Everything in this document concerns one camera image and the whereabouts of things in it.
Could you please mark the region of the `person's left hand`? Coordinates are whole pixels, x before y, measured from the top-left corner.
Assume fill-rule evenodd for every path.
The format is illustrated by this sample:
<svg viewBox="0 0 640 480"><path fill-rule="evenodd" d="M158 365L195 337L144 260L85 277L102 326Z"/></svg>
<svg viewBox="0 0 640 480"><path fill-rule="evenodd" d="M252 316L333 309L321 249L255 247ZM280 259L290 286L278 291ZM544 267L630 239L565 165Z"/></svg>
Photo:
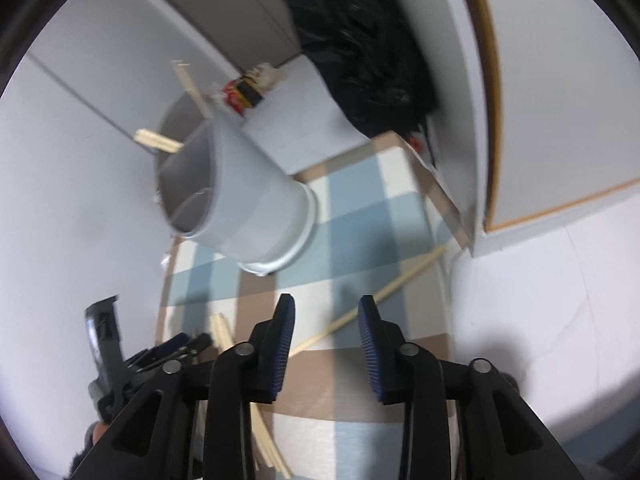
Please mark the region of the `person's left hand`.
<svg viewBox="0 0 640 480"><path fill-rule="evenodd" d="M86 432L85 447L92 448L93 445L95 445L96 442L98 442L103 437L107 429L108 425L105 422L101 422L100 420L92 424Z"/></svg>

